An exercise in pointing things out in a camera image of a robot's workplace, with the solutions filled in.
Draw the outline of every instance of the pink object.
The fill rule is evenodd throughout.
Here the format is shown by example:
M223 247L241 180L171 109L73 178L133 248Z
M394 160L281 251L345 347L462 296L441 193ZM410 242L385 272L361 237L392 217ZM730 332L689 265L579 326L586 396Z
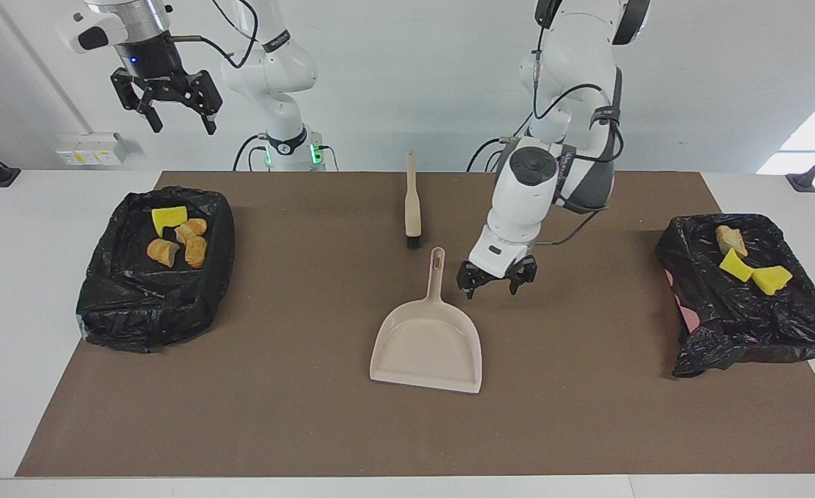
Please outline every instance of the pink object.
M672 277L671 272L668 271L667 269L666 276L668 277L668 285L670 287L674 287L675 278ZM677 294L675 294L675 300L676 302L678 302L678 308L681 309L681 316L683 317L684 324L686 325L686 330L688 330L689 333L692 334L693 332L695 332L695 330L699 328L699 325L702 324L702 321L699 320L699 315L697 314L697 312L689 308L684 308L684 306L682 306L681 297L678 297Z

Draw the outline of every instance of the brush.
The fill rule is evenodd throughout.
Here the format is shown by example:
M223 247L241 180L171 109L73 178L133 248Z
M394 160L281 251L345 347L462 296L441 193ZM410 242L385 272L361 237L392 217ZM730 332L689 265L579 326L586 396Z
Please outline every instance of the brush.
M407 152L407 195L404 196L404 235L407 248L419 249L422 237L422 216L420 195L416 192L416 158L413 151Z

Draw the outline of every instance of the dustpan handle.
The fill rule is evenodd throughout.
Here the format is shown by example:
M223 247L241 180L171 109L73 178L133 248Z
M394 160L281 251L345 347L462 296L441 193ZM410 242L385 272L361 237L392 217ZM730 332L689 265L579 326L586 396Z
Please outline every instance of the dustpan handle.
M430 302L441 302L441 283L444 277L445 255L446 253L442 247L435 247L429 257L429 290L426 292L426 300L430 300Z

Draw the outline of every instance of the silver metal cylinder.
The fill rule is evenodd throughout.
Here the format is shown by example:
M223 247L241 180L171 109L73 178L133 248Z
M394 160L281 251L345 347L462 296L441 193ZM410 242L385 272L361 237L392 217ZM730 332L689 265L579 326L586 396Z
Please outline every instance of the silver metal cylinder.
M161 0L84 0L84 3L94 12L119 16L128 28L126 44L157 37L171 25Z

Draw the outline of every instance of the green light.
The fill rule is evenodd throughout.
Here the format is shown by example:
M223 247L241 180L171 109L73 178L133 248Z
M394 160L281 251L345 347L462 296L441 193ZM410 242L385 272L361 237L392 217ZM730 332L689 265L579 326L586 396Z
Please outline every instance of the green light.
M312 147L312 162L315 162L315 164L321 164L321 162L324 160L324 155L321 153L321 151L319 151L318 146L310 145L310 147Z

